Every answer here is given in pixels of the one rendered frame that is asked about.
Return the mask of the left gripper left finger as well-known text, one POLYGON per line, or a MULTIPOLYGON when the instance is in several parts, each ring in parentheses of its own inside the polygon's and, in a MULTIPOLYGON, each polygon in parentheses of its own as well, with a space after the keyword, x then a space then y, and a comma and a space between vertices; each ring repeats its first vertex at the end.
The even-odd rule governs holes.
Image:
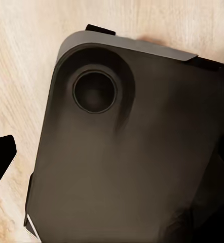
POLYGON ((0 137, 0 180, 16 154, 14 137, 12 135, 0 137))

